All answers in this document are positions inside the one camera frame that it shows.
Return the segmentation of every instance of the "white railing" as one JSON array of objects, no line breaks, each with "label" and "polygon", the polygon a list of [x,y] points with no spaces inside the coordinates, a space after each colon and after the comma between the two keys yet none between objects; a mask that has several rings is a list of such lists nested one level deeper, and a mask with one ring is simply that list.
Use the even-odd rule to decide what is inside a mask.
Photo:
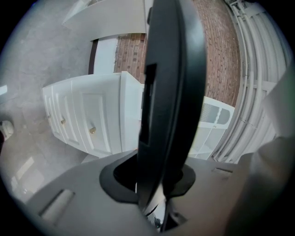
[{"label": "white railing", "polygon": [[242,38],[243,90],[238,114],[223,143],[214,151],[216,161],[237,163],[241,155],[256,151],[275,137],[261,103],[286,70],[292,51],[273,19],[259,4],[228,4]]}]

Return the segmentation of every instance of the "white pipe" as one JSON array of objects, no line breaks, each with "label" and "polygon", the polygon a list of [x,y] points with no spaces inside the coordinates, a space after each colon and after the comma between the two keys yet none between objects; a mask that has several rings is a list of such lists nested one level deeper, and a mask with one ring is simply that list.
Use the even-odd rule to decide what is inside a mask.
[{"label": "white pipe", "polygon": [[[235,6],[232,6],[233,10],[237,12],[237,8]],[[232,149],[232,147],[235,145],[236,141],[239,140],[239,136],[241,134],[241,131],[243,130],[245,126],[245,122],[248,118],[248,113],[250,110],[250,106],[252,105],[252,96],[253,96],[253,88],[254,88],[254,65],[255,65],[255,60],[254,60],[254,54],[253,54],[253,49],[252,49],[252,39],[250,38],[250,35],[248,33],[248,30],[245,26],[244,21],[242,20],[241,16],[238,15],[238,19],[242,28],[242,31],[244,33],[244,38],[245,42],[247,45],[247,50],[248,50],[248,56],[249,56],[249,87],[247,89],[247,99],[245,101],[245,107],[243,109],[243,114],[242,114],[242,121],[239,119],[238,125],[236,128],[234,128],[234,134],[232,137],[230,137],[229,143],[226,144],[226,147],[224,150],[222,150],[221,154],[219,155],[218,161],[222,161],[223,158],[228,154],[228,152]]]},{"label": "white pipe", "polygon": [[240,101],[240,104],[239,104],[239,109],[238,109],[234,124],[232,125],[226,139],[224,140],[223,144],[219,148],[218,152],[215,154],[215,157],[218,158],[218,161],[221,161],[221,158],[218,157],[219,153],[224,148],[224,146],[227,144],[228,140],[230,139],[230,137],[232,135],[232,132],[236,129],[237,121],[240,119],[240,114],[241,114],[241,110],[242,110],[242,107],[243,107],[243,102],[244,102],[244,98],[245,98],[245,94],[246,94],[246,87],[247,87],[246,85],[247,85],[247,80],[248,80],[248,54],[247,54],[247,48],[246,48],[244,34],[243,34],[243,31],[242,31],[242,28],[241,28],[241,23],[239,21],[239,20],[242,20],[242,19],[240,17],[240,14],[239,14],[237,8],[234,7],[234,6],[232,6],[231,8],[232,8],[232,11],[233,11],[233,13],[234,13],[234,15],[236,17],[236,21],[237,21],[237,24],[239,26],[241,36],[242,36],[243,48],[244,48],[244,53],[245,53],[245,84],[244,84],[244,87],[243,87],[242,97],[241,97],[241,101]]},{"label": "white pipe", "polygon": [[271,24],[275,28],[275,31],[278,35],[280,42],[281,42],[281,45],[283,48],[283,53],[285,55],[286,67],[287,67],[293,58],[292,49],[291,49],[290,45],[288,44],[288,41],[287,41],[285,35],[282,33],[281,29],[279,28],[277,23],[273,20],[273,18],[268,13],[266,14],[266,17],[269,19],[269,21],[271,22]]},{"label": "white pipe", "polygon": [[257,89],[254,98],[254,104],[252,108],[252,112],[249,118],[249,124],[246,126],[245,130],[243,131],[238,143],[234,146],[231,153],[228,156],[228,159],[225,162],[229,162],[231,159],[235,162],[237,159],[240,158],[242,154],[245,143],[248,143],[249,139],[251,138],[250,135],[253,132],[253,127],[255,126],[256,119],[257,119],[257,112],[259,112],[260,104],[261,104],[261,96],[262,96],[262,59],[261,59],[261,45],[260,45],[260,38],[259,32],[256,32],[254,28],[253,22],[249,19],[249,17],[245,14],[243,6],[241,3],[238,3],[246,22],[249,26],[250,33],[253,37],[254,49],[256,54],[256,62],[257,62]]},{"label": "white pipe", "polygon": [[276,34],[276,31],[273,28],[273,25],[271,24],[270,20],[267,18],[267,16],[262,13],[261,18],[271,35],[271,39],[273,42],[273,46],[276,52],[276,59],[277,59],[277,70],[278,70],[278,77],[281,78],[286,71],[286,62],[285,57],[282,49],[282,45],[280,43],[280,40],[278,38],[278,35]]},{"label": "white pipe", "polygon": [[[267,81],[277,82],[278,74],[277,74],[277,62],[276,62],[276,53],[273,48],[273,43],[271,41],[271,36],[267,31],[263,21],[260,16],[254,16],[259,31],[261,32],[262,42],[264,42],[263,46],[265,48],[265,62],[266,62],[266,71],[267,71]],[[257,125],[257,129],[251,138],[249,144],[246,146],[244,153],[249,153],[256,151],[256,148],[261,145],[261,142],[270,129],[271,122],[266,116],[265,112],[262,111],[262,116]]]}]

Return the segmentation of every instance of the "drawer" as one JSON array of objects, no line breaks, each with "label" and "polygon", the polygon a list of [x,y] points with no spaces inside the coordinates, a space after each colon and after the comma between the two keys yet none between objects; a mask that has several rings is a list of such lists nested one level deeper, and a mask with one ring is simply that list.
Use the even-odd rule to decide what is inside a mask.
[{"label": "drawer", "polygon": [[71,80],[65,80],[53,85],[53,95],[56,119],[65,142],[81,151],[87,152],[76,121],[71,93]]},{"label": "drawer", "polygon": [[119,123],[120,74],[88,75],[72,80],[74,109],[89,154],[122,152]]},{"label": "drawer", "polygon": [[59,125],[56,119],[53,96],[52,96],[52,86],[43,88],[43,99],[44,99],[45,111],[46,111],[49,125],[51,127],[53,135],[57,137],[58,139],[60,139],[61,141],[65,142],[64,136],[59,128]]}]

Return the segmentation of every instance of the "white object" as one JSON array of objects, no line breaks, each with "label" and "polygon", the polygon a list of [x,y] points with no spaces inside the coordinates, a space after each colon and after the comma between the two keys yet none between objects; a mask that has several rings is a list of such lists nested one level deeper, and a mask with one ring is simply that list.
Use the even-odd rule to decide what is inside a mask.
[{"label": "white object", "polygon": [[208,159],[229,127],[235,108],[204,97],[198,129],[189,157]]},{"label": "white object", "polygon": [[1,121],[0,122],[0,131],[2,132],[2,134],[4,136],[4,141],[6,141],[14,133],[13,124],[8,120]]},{"label": "white object", "polygon": [[146,33],[143,0],[79,0],[63,25],[87,40],[111,35]]},{"label": "white object", "polygon": [[100,158],[137,148],[140,92],[140,83],[126,71],[43,88],[54,136]]},{"label": "white object", "polygon": [[241,81],[246,89],[245,101],[236,107],[241,114],[235,118],[231,132],[214,153],[214,159],[237,163],[241,155],[256,151],[276,135],[260,104],[282,77],[292,51],[276,23],[258,4],[247,3],[245,8],[241,2],[234,2],[230,7],[238,18],[240,33],[247,45],[244,60],[249,59],[249,78]]},{"label": "white object", "polygon": [[93,74],[109,75],[114,72],[117,44],[118,35],[98,40]]},{"label": "white object", "polygon": [[7,93],[7,85],[1,86],[0,95],[6,94],[6,93]]}]

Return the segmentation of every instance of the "gray surface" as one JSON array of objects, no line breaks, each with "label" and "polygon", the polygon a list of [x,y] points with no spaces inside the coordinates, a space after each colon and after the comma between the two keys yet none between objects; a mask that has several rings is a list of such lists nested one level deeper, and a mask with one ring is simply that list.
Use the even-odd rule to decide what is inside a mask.
[{"label": "gray surface", "polygon": [[[278,138],[256,153],[243,155],[238,165],[188,158],[186,164],[194,169],[196,181],[185,195],[168,200],[171,217],[180,225],[162,235],[249,235],[248,230],[289,180],[293,144],[294,138]],[[100,185],[102,169],[131,152],[68,170],[28,202],[32,216],[46,209],[61,190],[70,189],[74,197],[65,208],[57,209],[63,213],[55,224],[65,235],[157,235],[138,205],[114,201]]]},{"label": "gray surface", "polygon": [[88,73],[92,43],[61,25],[75,2],[38,1],[0,58],[0,86],[8,87],[0,96],[0,119],[15,126],[2,149],[1,174],[13,195],[25,202],[86,156],[52,135],[41,95],[46,85]]},{"label": "gray surface", "polygon": [[124,204],[110,198],[100,186],[102,169],[130,154],[118,153],[74,167],[36,193],[27,207],[34,215],[41,212],[60,190],[70,189],[73,199],[56,222],[56,229],[65,235],[129,235],[157,234],[138,205]]}]

